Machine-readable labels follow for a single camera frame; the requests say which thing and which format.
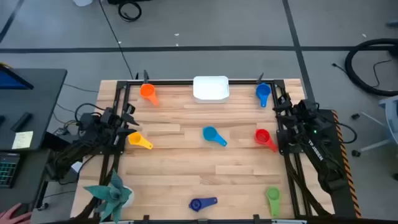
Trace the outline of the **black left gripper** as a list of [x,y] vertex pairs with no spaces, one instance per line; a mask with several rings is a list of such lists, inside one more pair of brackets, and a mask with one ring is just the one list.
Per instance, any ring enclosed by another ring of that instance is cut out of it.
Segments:
[[[134,117],[131,116],[135,112],[135,107],[131,105],[130,103],[126,103],[123,106],[123,111],[125,112],[124,114],[121,115],[121,119],[127,123],[131,123],[135,126],[138,126],[139,124],[135,122]],[[116,130],[116,136],[113,142],[114,146],[118,145],[118,142],[121,138],[126,138],[128,135],[135,133],[137,130],[136,129],[129,129],[129,126],[127,124],[122,124],[120,127],[117,128]]]

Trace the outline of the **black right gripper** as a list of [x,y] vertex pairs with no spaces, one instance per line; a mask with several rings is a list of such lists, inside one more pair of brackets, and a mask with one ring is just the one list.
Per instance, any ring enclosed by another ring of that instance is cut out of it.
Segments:
[[281,95],[273,110],[277,113],[284,112],[284,115],[277,114],[276,118],[287,128],[290,137],[295,137],[302,131],[307,109],[299,105],[292,106],[289,95]]

